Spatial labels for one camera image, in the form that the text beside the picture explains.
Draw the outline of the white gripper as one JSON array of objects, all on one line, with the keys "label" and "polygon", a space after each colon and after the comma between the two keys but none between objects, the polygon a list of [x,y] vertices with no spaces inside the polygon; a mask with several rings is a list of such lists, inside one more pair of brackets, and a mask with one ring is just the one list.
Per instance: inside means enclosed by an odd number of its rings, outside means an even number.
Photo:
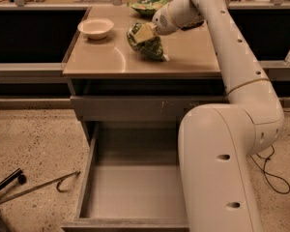
[{"label": "white gripper", "polygon": [[156,28],[160,35],[168,35],[176,32],[184,26],[187,16],[185,15],[187,6],[184,2],[170,2],[157,10],[152,22],[142,24],[140,29],[134,34],[134,40],[140,44],[153,39],[156,36]]}]

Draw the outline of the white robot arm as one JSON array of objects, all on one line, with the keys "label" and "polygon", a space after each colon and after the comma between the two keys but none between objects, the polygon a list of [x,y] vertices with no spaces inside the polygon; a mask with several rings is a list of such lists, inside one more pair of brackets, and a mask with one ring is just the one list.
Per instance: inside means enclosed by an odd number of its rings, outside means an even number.
[{"label": "white robot arm", "polygon": [[247,156],[272,146],[284,114],[276,91],[228,12],[227,0],[173,0],[153,21],[162,34],[201,14],[208,24],[228,101],[183,118],[179,164],[189,232],[262,232]]}]

